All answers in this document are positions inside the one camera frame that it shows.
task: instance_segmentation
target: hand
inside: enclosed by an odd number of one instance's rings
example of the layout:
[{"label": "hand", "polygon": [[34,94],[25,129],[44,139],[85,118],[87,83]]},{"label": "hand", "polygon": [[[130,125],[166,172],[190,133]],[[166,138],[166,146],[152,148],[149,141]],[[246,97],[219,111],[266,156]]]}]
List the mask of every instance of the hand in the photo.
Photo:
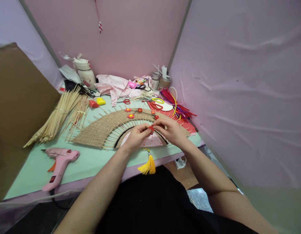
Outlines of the hand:
[{"label": "hand", "polygon": [[186,135],[177,121],[170,118],[159,118],[153,124],[153,128],[160,132],[168,141],[180,147],[188,141]]},{"label": "hand", "polygon": [[130,153],[136,151],[141,146],[144,139],[153,134],[149,127],[150,125],[146,123],[135,126],[132,129],[128,139],[122,145],[122,148],[128,149]]}]

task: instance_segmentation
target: hot glue gun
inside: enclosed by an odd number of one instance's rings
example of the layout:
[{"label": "hot glue gun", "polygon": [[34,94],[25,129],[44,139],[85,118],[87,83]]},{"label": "hot glue gun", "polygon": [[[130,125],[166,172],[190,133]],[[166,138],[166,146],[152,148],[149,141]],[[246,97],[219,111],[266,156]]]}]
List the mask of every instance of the hot glue gun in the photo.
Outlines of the hot glue gun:
[{"label": "hot glue gun", "polygon": [[71,149],[63,149],[63,148],[49,148],[42,149],[50,158],[55,159],[54,165],[47,171],[53,171],[53,175],[50,179],[50,182],[47,183],[42,191],[50,191],[55,189],[61,182],[62,177],[64,175],[67,164],[70,161],[74,161],[80,155],[79,151],[71,150]]}]

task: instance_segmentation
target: red flower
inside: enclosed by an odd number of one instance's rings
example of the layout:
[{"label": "red flower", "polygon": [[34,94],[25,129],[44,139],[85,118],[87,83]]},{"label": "red flower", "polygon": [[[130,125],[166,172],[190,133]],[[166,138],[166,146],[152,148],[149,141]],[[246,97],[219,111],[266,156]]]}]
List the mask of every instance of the red flower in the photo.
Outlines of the red flower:
[{"label": "red flower", "polygon": [[127,116],[129,119],[133,119],[134,118],[134,115],[130,114]]}]

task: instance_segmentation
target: power strip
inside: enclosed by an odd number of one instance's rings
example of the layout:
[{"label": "power strip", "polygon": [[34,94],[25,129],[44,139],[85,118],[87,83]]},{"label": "power strip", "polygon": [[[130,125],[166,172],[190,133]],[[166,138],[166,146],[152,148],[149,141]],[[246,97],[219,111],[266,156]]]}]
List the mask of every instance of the power strip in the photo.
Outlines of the power strip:
[{"label": "power strip", "polygon": [[181,169],[185,167],[186,161],[183,161],[181,158],[174,160],[177,169]]}]

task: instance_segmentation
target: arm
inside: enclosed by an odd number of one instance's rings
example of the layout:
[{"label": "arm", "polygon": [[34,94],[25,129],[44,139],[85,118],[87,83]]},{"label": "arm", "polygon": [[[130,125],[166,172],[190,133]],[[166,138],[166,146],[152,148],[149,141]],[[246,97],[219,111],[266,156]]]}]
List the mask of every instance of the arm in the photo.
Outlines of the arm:
[{"label": "arm", "polygon": [[231,180],[186,138],[176,121],[160,118],[153,124],[153,128],[186,155],[195,177],[208,195],[215,214],[238,221],[258,233],[277,233]]},{"label": "arm", "polygon": [[148,124],[134,127],[126,142],[90,181],[55,231],[59,233],[94,233],[120,184],[131,153],[151,134]]}]

